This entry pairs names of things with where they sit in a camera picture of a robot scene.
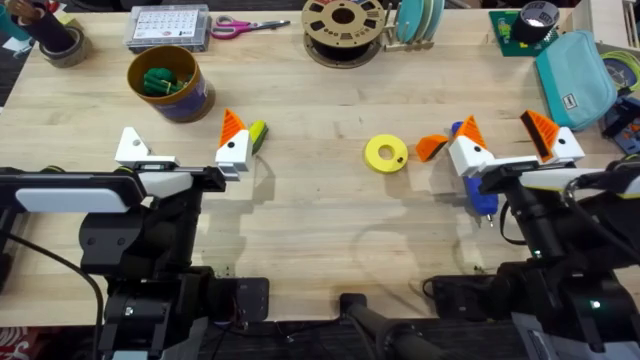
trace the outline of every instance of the blue tool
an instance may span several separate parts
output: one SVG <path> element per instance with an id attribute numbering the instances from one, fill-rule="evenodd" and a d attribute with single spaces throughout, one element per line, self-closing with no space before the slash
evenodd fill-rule
<path id="1" fill-rule="evenodd" d="M 451 125 L 451 132 L 453 135 L 458 132 L 458 128 L 462 125 L 462 121 L 458 121 Z M 493 227 L 493 215 L 498 212 L 498 195 L 482 195 L 478 188 L 482 184 L 480 178 L 470 178 L 463 176 L 464 187 L 467 189 L 467 195 L 471 200 L 471 205 L 475 212 L 480 216 L 486 216 L 489 219 L 489 225 Z"/>

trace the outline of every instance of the label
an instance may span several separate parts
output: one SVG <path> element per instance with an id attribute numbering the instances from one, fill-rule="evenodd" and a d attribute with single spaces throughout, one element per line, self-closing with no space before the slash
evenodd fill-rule
<path id="1" fill-rule="evenodd" d="M 189 117 L 200 111 L 207 100 L 208 89 L 202 76 L 191 93 L 173 104 L 151 104 L 164 116 L 170 119 Z"/>
<path id="2" fill-rule="evenodd" d="M 573 94 L 569 94 L 562 98 L 562 102 L 564 103 L 564 108 L 567 110 L 571 110 L 573 108 L 578 107 L 578 103 L 576 102 L 575 96 Z"/>
<path id="3" fill-rule="evenodd" d="M 198 10 L 142 11 L 134 39 L 183 38 L 196 33 Z"/>

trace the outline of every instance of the blue cup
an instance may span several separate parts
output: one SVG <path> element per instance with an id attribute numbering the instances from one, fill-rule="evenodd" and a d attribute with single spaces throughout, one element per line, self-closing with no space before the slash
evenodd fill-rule
<path id="1" fill-rule="evenodd" d="M 30 38 L 29 34 L 11 21 L 11 16 L 4 5 L 0 5 L 0 32 L 9 34 L 20 41 Z"/>

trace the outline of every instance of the green object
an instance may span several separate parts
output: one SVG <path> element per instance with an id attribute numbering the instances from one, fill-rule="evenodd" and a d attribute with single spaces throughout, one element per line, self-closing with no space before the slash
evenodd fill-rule
<path id="1" fill-rule="evenodd" d="M 253 141 L 251 155 L 255 155 L 260 150 L 268 132 L 267 124 L 262 120 L 256 121 L 249 127 L 249 135 L 251 136 L 251 141 Z"/>
<path id="2" fill-rule="evenodd" d="M 147 96 L 167 96 L 175 94 L 187 85 L 193 75 L 187 77 L 186 82 L 178 81 L 173 72 L 165 68 L 152 68 L 144 74 L 144 92 Z"/>
<path id="3" fill-rule="evenodd" d="M 173 73 L 171 72 L 171 70 L 169 69 L 165 69 L 165 68 L 152 68 L 149 69 L 149 71 L 147 71 L 147 74 L 149 76 L 153 76 L 159 80 L 166 80 L 168 82 L 176 82 L 176 76 L 173 75 Z"/>
<path id="4" fill-rule="evenodd" d="M 535 44 L 525 44 L 511 39 L 511 25 L 516 21 L 518 14 L 519 11 L 489 11 L 502 56 L 538 56 L 558 38 L 558 32 L 551 29 L 544 40 Z"/>

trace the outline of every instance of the orange piece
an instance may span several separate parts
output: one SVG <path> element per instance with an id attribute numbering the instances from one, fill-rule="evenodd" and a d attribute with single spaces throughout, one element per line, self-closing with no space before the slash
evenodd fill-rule
<path id="1" fill-rule="evenodd" d="M 238 131 L 245 129 L 246 127 L 238 115 L 234 114 L 233 111 L 229 109 L 224 109 L 224 118 L 222 119 L 222 130 L 220 130 L 218 148 L 223 147 L 224 144 L 238 133 Z"/>
<path id="2" fill-rule="evenodd" d="M 420 139 L 420 142 L 416 145 L 416 152 L 418 153 L 420 161 L 427 162 L 433 159 L 447 141 L 446 136 L 438 134 L 425 136 Z"/>
<path id="3" fill-rule="evenodd" d="M 527 128 L 529 137 L 531 137 L 542 162 L 551 159 L 553 157 L 551 147 L 556 141 L 560 127 L 548 117 L 531 110 L 525 111 L 520 119 Z"/>
<path id="4" fill-rule="evenodd" d="M 483 147 L 485 150 L 487 149 L 487 144 L 484 142 L 484 138 L 480 133 L 480 129 L 478 128 L 478 124 L 476 124 L 476 119 L 473 118 L 473 115 L 469 115 L 467 120 L 460 125 L 460 128 L 458 128 L 458 131 L 453 138 L 455 139 L 460 135 L 468 137 L 473 142 L 480 145 L 480 147 Z"/>

